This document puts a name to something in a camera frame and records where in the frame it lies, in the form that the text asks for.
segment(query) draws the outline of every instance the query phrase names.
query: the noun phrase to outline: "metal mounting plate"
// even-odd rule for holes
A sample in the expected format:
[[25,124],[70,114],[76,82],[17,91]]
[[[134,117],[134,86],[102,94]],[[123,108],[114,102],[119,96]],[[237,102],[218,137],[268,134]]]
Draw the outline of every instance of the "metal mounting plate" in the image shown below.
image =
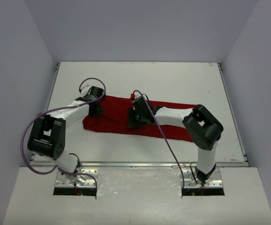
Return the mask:
[[[197,178],[197,174],[196,174],[194,168],[192,168],[192,169],[194,172],[194,176]],[[183,171],[183,176],[184,176],[184,189],[195,189],[195,188],[201,187],[201,185],[199,185],[195,182],[190,168],[182,169],[182,171]],[[214,170],[213,174],[208,179],[207,183],[204,184],[204,188],[223,188],[223,182],[221,180],[219,169]]]
[[[80,172],[92,175],[96,180],[98,178],[98,170],[95,168],[82,168],[80,169]],[[96,188],[94,179],[86,175],[77,175],[76,184],[78,188]],[[58,171],[56,175],[55,187],[73,188],[74,182],[68,179],[66,176],[61,175],[61,172]]]

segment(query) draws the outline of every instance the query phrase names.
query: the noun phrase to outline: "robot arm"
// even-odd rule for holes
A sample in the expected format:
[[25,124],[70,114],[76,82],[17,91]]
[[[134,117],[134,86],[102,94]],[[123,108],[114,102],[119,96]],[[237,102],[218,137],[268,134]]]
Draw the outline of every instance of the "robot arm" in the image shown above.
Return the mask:
[[98,101],[83,104],[102,94],[103,89],[92,86],[86,94],[81,93],[81,96],[65,109],[39,117],[33,124],[28,149],[47,157],[64,171],[75,172],[78,161],[65,150],[66,128],[86,116],[95,117],[101,114],[103,109]]
[[[155,124],[142,96],[133,99],[132,104],[133,108],[128,109],[130,128]],[[150,105],[150,109],[159,125],[172,125],[187,129],[198,147],[197,177],[202,183],[206,183],[216,167],[215,151],[224,129],[222,124],[203,105],[184,110]]]

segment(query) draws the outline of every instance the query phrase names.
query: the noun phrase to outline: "white table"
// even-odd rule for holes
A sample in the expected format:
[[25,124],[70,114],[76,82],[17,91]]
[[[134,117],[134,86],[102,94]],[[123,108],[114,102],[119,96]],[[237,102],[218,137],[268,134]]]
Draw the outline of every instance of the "white table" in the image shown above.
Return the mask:
[[[216,63],[181,62],[62,62],[49,109],[66,106],[78,95],[78,86],[87,77],[106,84],[107,95],[128,98],[135,89],[150,100],[203,104],[222,123],[216,162],[244,162],[241,145]],[[91,85],[101,85],[90,81]],[[180,162],[195,162],[195,144],[170,140]],[[82,121],[66,131],[66,150],[86,162],[165,162],[174,164],[165,142],[160,138],[95,133],[83,129]],[[45,161],[35,157],[34,164]]]
[[220,172],[225,196],[181,198],[178,169],[99,169],[95,200],[53,196],[55,172],[21,168],[4,225],[271,225],[258,170]]

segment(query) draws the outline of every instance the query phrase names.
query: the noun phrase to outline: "gray wall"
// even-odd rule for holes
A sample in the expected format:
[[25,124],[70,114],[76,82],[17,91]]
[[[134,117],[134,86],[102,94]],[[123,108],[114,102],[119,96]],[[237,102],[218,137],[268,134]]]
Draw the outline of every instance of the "gray wall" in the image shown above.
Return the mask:
[[25,0],[58,61],[222,62],[257,0]]
[[223,65],[251,166],[271,207],[271,0],[261,0]]
[[44,109],[55,62],[22,0],[0,0],[0,224],[22,163],[24,126]]

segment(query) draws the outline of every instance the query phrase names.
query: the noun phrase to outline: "red fabric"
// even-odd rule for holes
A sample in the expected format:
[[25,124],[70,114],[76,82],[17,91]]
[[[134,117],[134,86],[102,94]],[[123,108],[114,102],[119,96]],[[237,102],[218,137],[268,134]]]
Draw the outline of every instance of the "red fabric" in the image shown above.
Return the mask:
[[[196,106],[157,101],[150,101],[150,103],[153,107],[162,105],[167,108],[174,109],[188,109]],[[87,116],[83,120],[82,123],[84,129],[103,133],[142,135],[162,138],[162,135],[156,125],[144,125],[139,128],[127,127],[127,109],[132,107],[131,100],[129,98],[106,96],[105,100],[101,103],[101,107],[104,109],[101,115],[93,118]],[[185,128],[171,125],[162,125],[161,128],[168,139],[192,142],[192,139]]]

